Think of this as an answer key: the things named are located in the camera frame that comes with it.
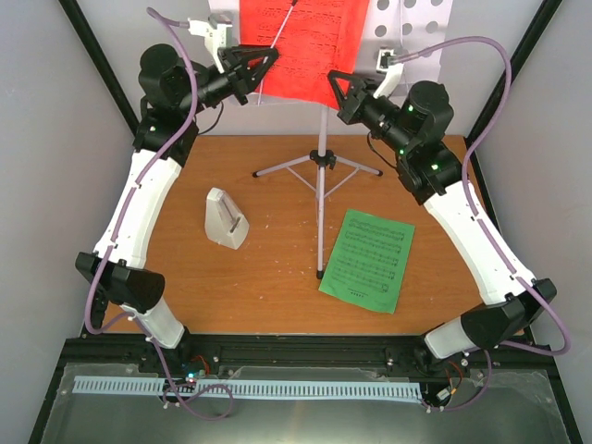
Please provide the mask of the red sheet music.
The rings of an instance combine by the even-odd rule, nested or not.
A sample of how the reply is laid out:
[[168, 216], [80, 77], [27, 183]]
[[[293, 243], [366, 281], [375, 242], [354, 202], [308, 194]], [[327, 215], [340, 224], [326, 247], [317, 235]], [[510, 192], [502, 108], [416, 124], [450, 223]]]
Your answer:
[[256, 91], [336, 108], [327, 74], [354, 71], [368, 5], [358, 0], [241, 1], [240, 42], [279, 52]]

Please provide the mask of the white music stand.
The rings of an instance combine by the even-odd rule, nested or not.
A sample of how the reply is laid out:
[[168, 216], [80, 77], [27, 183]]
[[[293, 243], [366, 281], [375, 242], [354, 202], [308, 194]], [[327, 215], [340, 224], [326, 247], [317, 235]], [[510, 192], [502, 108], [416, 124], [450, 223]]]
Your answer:
[[351, 167], [380, 177], [382, 171], [334, 154], [327, 148], [329, 112], [338, 103], [327, 74], [335, 69], [353, 72], [360, 48], [370, 54], [364, 58], [364, 73], [379, 78], [380, 93], [391, 96], [400, 86], [410, 86], [417, 75], [403, 68], [382, 67], [380, 57], [404, 53], [406, 28], [425, 23], [411, 14], [402, 1], [379, 7], [376, 1], [212, 1], [213, 13], [226, 14], [232, 24], [229, 43], [255, 44], [275, 48], [279, 58], [260, 85], [250, 93], [252, 105], [318, 104], [321, 109], [318, 144], [309, 154], [275, 166], [256, 170], [261, 178], [281, 170], [292, 172], [297, 165], [316, 167], [315, 193], [317, 252], [316, 276], [324, 275], [325, 200], [331, 194], [326, 186], [327, 171], [336, 165]]

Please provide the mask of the white metronome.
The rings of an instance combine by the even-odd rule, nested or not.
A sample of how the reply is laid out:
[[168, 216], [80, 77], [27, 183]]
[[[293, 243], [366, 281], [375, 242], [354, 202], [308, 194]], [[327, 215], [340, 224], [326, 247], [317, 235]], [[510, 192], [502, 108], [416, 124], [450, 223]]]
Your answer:
[[229, 194], [219, 188], [212, 188], [205, 202], [204, 230], [207, 239], [238, 250], [245, 242], [249, 229], [246, 215]]

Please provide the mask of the green sheet music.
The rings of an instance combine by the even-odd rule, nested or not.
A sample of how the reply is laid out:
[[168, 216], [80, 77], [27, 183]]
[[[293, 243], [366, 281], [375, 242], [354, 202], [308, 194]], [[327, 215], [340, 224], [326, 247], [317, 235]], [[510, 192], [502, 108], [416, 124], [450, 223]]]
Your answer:
[[392, 315], [414, 231], [410, 224], [348, 210], [319, 290], [365, 310]]

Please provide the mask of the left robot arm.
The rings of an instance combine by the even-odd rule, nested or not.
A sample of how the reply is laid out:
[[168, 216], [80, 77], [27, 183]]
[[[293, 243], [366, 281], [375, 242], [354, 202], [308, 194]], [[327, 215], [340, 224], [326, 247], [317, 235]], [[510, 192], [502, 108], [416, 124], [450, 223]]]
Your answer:
[[279, 52], [238, 45], [218, 50], [217, 56], [217, 65], [205, 67], [165, 43], [144, 51], [138, 77], [144, 92], [142, 119], [129, 175], [105, 233], [92, 252], [79, 253], [75, 262], [90, 284], [86, 329], [101, 333], [106, 307], [113, 303], [162, 347], [161, 363], [176, 373], [191, 365], [192, 349], [182, 342], [186, 328], [165, 301], [164, 276], [144, 267], [154, 225], [199, 135], [196, 115], [230, 96], [246, 104]]

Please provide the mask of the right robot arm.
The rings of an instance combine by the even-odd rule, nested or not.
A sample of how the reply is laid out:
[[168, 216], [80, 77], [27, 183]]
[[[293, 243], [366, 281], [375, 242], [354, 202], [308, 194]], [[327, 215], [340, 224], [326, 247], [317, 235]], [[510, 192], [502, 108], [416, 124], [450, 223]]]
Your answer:
[[549, 307], [557, 289], [550, 279], [535, 277], [511, 251], [484, 213], [466, 169], [442, 141], [453, 117], [445, 87], [421, 80], [397, 106], [371, 79], [338, 70], [327, 79], [339, 119], [364, 125], [394, 152], [400, 182], [449, 236], [482, 300], [425, 333], [418, 358], [442, 361], [509, 344]]

